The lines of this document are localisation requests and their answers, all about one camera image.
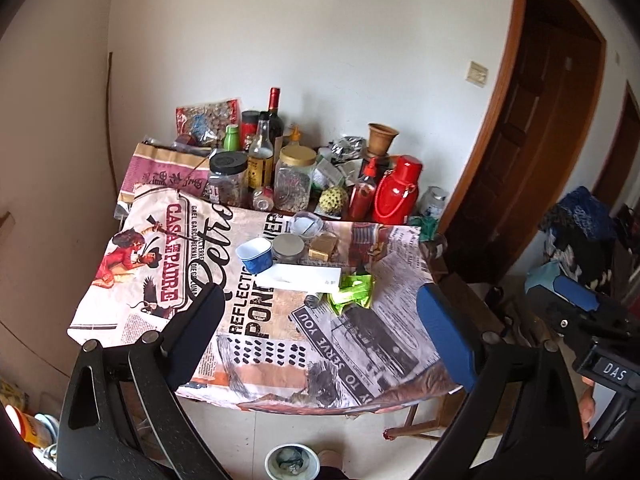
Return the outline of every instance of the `thermos handle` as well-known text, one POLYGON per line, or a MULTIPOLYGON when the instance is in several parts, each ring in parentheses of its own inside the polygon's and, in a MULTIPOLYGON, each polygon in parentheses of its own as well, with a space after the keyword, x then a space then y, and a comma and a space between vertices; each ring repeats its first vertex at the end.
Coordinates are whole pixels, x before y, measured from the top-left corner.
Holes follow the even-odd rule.
POLYGON ((376 213, 378 216, 380 216, 380 218, 389 218, 390 216, 395 215, 400 207, 402 206, 402 200, 404 200, 405 198, 407 198, 409 196, 409 193, 412 193, 415 191, 416 189, 416 185, 415 184, 409 184, 408 186, 406 186, 404 188, 404 193, 402 194, 402 199, 400 199, 398 201, 398 204, 396 205, 396 207, 393 209, 393 211, 391 213, 389 213, 388 215, 383 215, 380 212, 380 209, 378 208, 378 197, 380 196, 380 190, 382 190, 382 184, 385 181, 385 179, 389 176, 390 172, 385 173, 385 176, 382 177, 382 179, 380 180, 380 184, 378 184, 378 192, 376 193, 374 199, 373 199, 373 207, 376 210, 376 213))

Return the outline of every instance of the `red sauce bottle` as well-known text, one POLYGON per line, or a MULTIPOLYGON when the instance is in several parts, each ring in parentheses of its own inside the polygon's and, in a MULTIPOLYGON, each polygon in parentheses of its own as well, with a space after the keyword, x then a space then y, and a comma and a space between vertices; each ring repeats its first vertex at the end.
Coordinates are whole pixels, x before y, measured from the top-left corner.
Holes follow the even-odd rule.
POLYGON ((376 158, 372 157, 362 176, 358 179, 351 193, 349 202, 349 218, 353 221, 364 220, 371 209, 373 197, 376 194, 376 158))

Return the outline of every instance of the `blue bowl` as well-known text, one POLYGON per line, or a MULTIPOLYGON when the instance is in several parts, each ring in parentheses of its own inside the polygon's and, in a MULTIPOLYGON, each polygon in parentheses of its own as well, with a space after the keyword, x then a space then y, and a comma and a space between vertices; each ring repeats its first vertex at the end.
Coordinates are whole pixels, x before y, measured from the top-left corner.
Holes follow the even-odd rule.
POLYGON ((260 274, 273 265, 271 242, 267 238, 258 237, 245 242, 236 248, 236 255, 252 274, 260 274))

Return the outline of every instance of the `metal screw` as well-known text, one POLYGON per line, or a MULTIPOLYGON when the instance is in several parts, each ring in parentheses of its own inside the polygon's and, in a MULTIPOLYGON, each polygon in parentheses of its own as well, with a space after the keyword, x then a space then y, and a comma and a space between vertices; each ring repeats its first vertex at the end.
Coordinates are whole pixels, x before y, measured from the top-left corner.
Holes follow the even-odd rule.
POLYGON ((143 333, 142 337, 140 339, 142 339, 143 343, 155 343, 158 340, 158 337, 160 336, 160 333, 158 332, 158 330, 147 330, 145 333, 143 333))
POLYGON ((557 352, 558 344, 555 341, 551 341, 551 339, 547 339, 545 341, 545 350, 547 352, 557 352))
POLYGON ((98 342, 95 339, 88 339, 82 345, 82 350, 85 352, 91 352, 95 350, 98 346, 98 342))
POLYGON ((495 345, 502 341, 502 339, 500 339, 500 336, 495 332, 484 332, 482 333, 482 341, 489 345, 495 345))

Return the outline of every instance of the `floor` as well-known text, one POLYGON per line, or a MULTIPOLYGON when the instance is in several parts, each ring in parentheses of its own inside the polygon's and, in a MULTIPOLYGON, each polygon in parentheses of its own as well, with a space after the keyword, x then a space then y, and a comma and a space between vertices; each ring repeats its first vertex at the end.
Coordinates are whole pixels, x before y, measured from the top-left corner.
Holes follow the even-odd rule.
MULTIPOLYGON (((316 452, 341 452, 346 475, 361 480, 406 480, 434 446, 428 440, 407 436, 392 442, 382 437, 385 428, 404 423, 408 409, 347 418, 240 412, 204 402, 180 402, 216 458, 236 480, 267 480, 267 453, 287 442, 306 444, 316 452)), ((415 421, 429 420, 433 409, 433 401, 423 402, 415 421)), ((474 463, 490 459, 499 442, 499 437, 487 439, 474 463)))

